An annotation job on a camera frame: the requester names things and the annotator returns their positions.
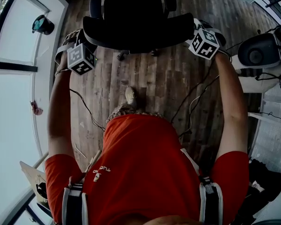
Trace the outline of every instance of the red t-shirt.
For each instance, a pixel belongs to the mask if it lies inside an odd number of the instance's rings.
[[[198,221],[200,181],[180,149],[175,129],[164,119],[124,115],[110,121],[102,155],[83,186],[89,224],[118,225],[131,214],[148,219],[180,215]],[[218,158],[212,169],[211,178],[222,189],[224,225],[234,219],[246,196],[248,163],[247,154],[230,152]],[[49,205],[54,221],[61,223],[64,187],[70,176],[79,182],[81,171],[68,155],[55,155],[45,165]]]

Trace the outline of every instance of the cube with fiducial markers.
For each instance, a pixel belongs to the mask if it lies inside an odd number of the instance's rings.
[[[84,45],[79,44],[67,51],[67,67],[78,75],[83,75],[96,67],[97,58]]]
[[[189,50],[195,55],[207,60],[211,60],[219,48],[220,45],[215,34],[212,31],[206,31],[202,28],[198,30],[189,46]]]

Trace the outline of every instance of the chair armrest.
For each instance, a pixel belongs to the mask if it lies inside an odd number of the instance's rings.
[[[103,19],[101,13],[101,0],[90,0],[89,12],[90,12],[90,17]]]
[[[177,9],[176,0],[164,0],[164,5],[165,5],[164,13],[166,17],[168,16],[169,12],[174,12]]]

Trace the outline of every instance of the foot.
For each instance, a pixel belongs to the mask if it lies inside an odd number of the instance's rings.
[[[136,93],[135,90],[132,87],[127,87],[125,92],[126,100],[129,105],[134,107],[136,109],[137,103],[136,103]]]

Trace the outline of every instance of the trash bin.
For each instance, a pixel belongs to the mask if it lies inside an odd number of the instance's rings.
[[[49,35],[54,30],[54,24],[44,15],[40,15],[32,25],[32,33],[39,32]]]

